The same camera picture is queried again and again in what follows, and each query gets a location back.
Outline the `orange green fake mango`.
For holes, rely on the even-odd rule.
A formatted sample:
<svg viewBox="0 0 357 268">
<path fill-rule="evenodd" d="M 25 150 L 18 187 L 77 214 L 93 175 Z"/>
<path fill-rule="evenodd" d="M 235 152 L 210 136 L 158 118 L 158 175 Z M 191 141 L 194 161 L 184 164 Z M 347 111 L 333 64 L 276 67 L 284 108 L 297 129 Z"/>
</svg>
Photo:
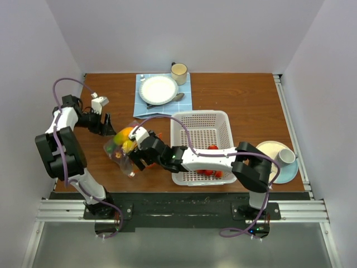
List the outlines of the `orange green fake mango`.
<svg viewBox="0 0 357 268">
<path fill-rule="evenodd" d="M 122 146 L 127 140 L 129 140 L 129 134 L 133 130 L 133 127 L 126 127 L 119 131 L 113 138 L 113 142 L 118 145 Z"/>
</svg>

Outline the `yellow fake mango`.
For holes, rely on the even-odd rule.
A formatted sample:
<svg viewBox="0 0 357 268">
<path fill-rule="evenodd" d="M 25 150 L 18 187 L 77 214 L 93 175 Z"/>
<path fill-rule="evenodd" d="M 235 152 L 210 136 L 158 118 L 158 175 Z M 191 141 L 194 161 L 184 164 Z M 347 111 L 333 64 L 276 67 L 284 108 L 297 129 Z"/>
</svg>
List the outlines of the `yellow fake mango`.
<svg viewBox="0 0 357 268">
<path fill-rule="evenodd" d="M 134 150 L 136 143 L 131 140 L 126 140 L 123 142 L 122 150 L 125 154 L 129 153 L 130 151 Z"/>
</svg>

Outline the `clear zip top bag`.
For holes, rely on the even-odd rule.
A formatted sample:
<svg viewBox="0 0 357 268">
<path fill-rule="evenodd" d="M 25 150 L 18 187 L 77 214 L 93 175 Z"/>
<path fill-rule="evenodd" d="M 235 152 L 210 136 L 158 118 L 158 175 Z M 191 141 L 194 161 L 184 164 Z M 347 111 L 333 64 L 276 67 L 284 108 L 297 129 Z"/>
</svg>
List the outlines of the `clear zip top bag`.
<svg viewBox="0 0 357 268">
<path fill-rule="evenodd" d="M 133 121 L 104 145 L 107 156 L 118 164 L 121 171 L 130 178 L 139 172 L 139 167 L 128 156 L 129 152 L 138 148 L 137 143 L 131 141 L 128 136 L 131 130 L 138 125 L 137 121 Z"/>
</svg>

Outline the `fake strawberries bunch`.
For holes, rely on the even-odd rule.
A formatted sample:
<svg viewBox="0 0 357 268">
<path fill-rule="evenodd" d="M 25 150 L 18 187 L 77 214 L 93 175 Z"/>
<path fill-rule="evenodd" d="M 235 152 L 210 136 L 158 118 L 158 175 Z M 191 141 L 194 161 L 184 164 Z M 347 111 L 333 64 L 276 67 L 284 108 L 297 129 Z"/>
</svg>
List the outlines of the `fake strawberries bunch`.
<svg viewBox="0 0 357 268">
<path fill-rule="evenodd" d="M 217 150 L 217 145 L 210 145 L 208 150 Z M 205 176 L 213 176 L 215 178 L 222 178 L 223 172 L 222 171 L 214 171 L 214 170 L 196 170 L 197 174 L 205 175 Z"/>
</svg>

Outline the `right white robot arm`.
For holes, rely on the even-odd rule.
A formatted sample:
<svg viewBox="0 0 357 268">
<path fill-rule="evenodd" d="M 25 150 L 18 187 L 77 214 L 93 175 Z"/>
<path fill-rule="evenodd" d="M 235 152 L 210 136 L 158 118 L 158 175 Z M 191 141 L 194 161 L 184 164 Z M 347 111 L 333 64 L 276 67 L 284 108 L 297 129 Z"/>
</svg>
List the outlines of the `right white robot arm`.
<svg viewBox="0 0 357 268">
<path fill-rule="evenodd" d="M 144 169 L 156 163 L 171 173 L 197 170 L 222 171 L 233 174 L 249 190 L 248 212 L 254 219 L 268 213 L 269 176 L 273 160 L 247 142 L 223 150 L 201 150 L 187 146 L 168 146 L 154 132 L 139 127 L 129 134 L 137 148 L 129 154 L 131 160 Z"/>
</svg>

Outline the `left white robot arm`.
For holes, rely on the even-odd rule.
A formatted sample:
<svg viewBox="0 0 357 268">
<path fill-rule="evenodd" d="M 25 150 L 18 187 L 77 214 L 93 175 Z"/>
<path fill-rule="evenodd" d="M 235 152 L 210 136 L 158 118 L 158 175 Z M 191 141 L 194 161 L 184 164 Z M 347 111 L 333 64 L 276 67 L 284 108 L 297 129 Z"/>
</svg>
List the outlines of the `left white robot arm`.
<svg viewBox="0 0 357 268">
<path fill-rule="evenodd" d="M 114 136 L 116 131 L 110 114 L 103 114 L 108 104 L 106 97 L 94 96 L 89 111 L 83 102 L 73 95 L 62 98 L 62 105 L 53 110 L 53 121 L 44 134 L 35 138 L 35 144 L 48 175 L 73 186 L 85 199 L 89 213 L 101 219 L 115 215 L 113 198 L 88 171 L 88 164 L 77 140 L 74 128 L 82 127 L 100 136 Z"/>
</svg>

